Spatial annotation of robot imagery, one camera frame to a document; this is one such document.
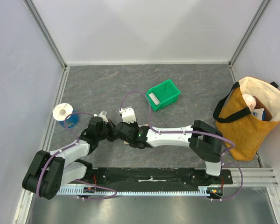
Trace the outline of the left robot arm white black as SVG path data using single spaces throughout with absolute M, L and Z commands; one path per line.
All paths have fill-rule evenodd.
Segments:
M 100 141 L 116 140 L 114 128 L 110 119 L 94 116 L 71 144 L 51 152 L 38 151 L 22 181 L 23 189 L 50 200 L 61 186 L 76 179 L 83 183 L 91 182 L 93 171 L 89 168 L 92 165 L 81 158 L 91 154 Z

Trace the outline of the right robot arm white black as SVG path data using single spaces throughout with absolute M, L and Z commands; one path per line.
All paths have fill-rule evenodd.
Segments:
M 136 127 L 135 124 L 120 122 L 114 135 L 129 146 L 144 149 L 159 146 L 189 147 L 205 161 L 204 178 L 214 184 L 221 179 L 221 148 L 223 134 L 203 121 L 196 120 L 191 126 L 180 128 Z

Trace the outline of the green plastic bin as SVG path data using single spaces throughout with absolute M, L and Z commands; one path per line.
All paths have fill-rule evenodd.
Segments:
M 158 106 L 155 106 L 152 100 L 148 97 L 148 94 L 153 92 L 155 96 L 161 102 Z M 176 87 L 176 85 L 170 80 L 166 80 L 151 89 L 149 89 L 146 93 L 147 98 L 150 100 L 150 104 L 153 111 L 158 111 L 164 109 L 166 106 L 175 103 L 181 91 Z

